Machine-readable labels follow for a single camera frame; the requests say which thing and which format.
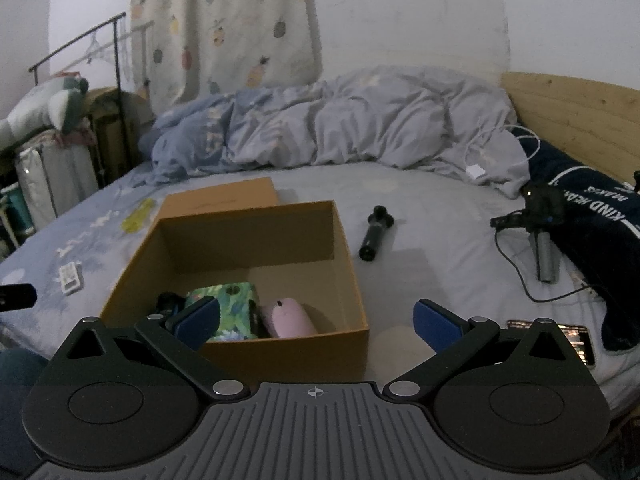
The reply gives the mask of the white remote control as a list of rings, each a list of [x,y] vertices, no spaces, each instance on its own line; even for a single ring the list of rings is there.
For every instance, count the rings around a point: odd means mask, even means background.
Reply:
[[[58,281],[65,296],[79,292],[84,286],[79,266],[75,261],[65,263],[58,268]]]

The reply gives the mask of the yellow liquid bottle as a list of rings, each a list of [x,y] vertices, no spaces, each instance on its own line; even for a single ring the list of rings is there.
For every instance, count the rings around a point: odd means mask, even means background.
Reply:
[[[124,220],[122,220],[120,227],[128,234],[139,232],[143,228],[146,220],[149,219],[154,207],[155,200],[151,197],[145,198]]]

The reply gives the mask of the black electric shaver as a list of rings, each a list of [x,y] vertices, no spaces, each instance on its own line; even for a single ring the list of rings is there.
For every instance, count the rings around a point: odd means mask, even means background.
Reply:
[[[362,261],[371,262],[375,259],[384,235],[394,223],[394,217],[384,206],[378,205],[373,208],[368,217],[366,235],[363,237],[358,252],[358,256]]]

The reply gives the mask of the brown cardboard box lid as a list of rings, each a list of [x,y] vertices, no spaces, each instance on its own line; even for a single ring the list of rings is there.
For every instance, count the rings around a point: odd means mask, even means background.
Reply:
[[[271,207],[279,204],[279,196],[272,180],[258,178],[170,194],[164,199],[156,220]]]

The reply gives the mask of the black blue object in box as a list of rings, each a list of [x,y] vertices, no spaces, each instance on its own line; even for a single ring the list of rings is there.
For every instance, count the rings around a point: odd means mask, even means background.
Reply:
[[[166,322],[173,316],[180,314],[186,307],[186,297],[175,292],[162,292],[156,298],[154,312]]]

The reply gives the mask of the green floral tissue pack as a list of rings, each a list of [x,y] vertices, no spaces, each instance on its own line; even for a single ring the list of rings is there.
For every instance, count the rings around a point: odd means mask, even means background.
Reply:
[[[186,295],[190,307],[204,297],[214,297],[219,304],[219,322],[207,341],[239,341],[259,336],[259,302],[256,287],[250,282],[226,283],[191,290]]]

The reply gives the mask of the teal plastic bin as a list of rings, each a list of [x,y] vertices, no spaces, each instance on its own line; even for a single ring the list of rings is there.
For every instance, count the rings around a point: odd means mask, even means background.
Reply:
[[[1,190],[1,223],[15,248],[35,232],[20,184],[14,182]]]

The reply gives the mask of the pink computer mouse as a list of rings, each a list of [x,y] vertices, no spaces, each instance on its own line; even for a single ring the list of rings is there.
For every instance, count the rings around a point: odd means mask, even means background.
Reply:
[[[262,319],[273,338],[299,338],[317,335],[305,309],[292,298],[274,300],[260,309]]]

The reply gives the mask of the smartphone with lit screen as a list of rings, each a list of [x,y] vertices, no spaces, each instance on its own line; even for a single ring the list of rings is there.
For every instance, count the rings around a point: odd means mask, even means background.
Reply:
[[[596,356],[589,330],[581,325],[559,324],[559,329],[570,342],[582,362],[590,370],[596,367]]]

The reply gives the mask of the silver grey storage bag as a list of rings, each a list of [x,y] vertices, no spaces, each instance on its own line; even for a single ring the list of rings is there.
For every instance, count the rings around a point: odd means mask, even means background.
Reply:
[[[56,130],[20,146],[15,169],[37,231],[99,191],[88,146],[64,145]]]

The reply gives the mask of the brown cardboard box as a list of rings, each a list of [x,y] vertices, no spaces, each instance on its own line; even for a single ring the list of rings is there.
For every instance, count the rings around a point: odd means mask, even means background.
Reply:
[[[100,317],[108,327],[127,327],[149,314],[162,292],[184,295],[242,282],[255,286],[262,306],[296,300],[317,333],[210,342],[201,356],[250,385],[363,378],[369,325],[332,202],[160,219],[122,271]]]

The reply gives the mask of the dark printed pillow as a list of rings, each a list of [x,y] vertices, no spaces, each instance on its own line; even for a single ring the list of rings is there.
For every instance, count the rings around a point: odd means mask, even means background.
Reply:
[[[605,350],[639,344],[639,195],[521,126],[512,134],[528,157],[530,180],[563,193],[550,236],[605,303]]]

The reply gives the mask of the white green plush toy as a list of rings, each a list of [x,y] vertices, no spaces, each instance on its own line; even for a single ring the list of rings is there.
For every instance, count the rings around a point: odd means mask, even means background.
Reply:
[[[69,133],[80,122],[89,84],[85,78],[54,77],[25,94],[1,121],[1,151],[47,129]]]

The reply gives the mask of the grey blue duvet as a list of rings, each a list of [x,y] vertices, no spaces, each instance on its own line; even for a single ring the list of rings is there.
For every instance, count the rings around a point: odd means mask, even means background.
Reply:
[[[380,66],[295,87],[215,93],[157,117],[139,142],[150,161],[139,181],[272,167],[378,162],[424,169],[513,198],[529,171],[472,180],[463,152],[478,130],[514,124],[506,92],[433,66]]]

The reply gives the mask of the black clothes rack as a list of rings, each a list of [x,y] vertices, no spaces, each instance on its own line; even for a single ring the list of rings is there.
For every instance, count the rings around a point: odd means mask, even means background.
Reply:
[[[138,142],[145,100],[125,88],[128,35],[120,31],[120,24],[127,16],[120,12],[93,25],[28,68],[32,83],[40,84],[44,81],[40,74],[43,66],[82,40],[90,42],[86,53],[58,74],[88,80],[81,116],[88,120],[96,136],[89,153],[100,188],[128,174],[143,158]]]

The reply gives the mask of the wooden headboard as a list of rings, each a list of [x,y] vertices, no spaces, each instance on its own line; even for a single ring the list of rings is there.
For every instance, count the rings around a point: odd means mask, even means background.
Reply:
[[[639,170],[637,90],[550,74],[505,72],[506,90],[525,127],[574,159],[620,182]]]

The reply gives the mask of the pineapple print curtain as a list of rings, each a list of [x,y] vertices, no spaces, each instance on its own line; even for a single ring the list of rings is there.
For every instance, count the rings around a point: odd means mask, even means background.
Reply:
[[[162,114],[244,88],[319,73],[307,0],[130,0],[134,88]]]

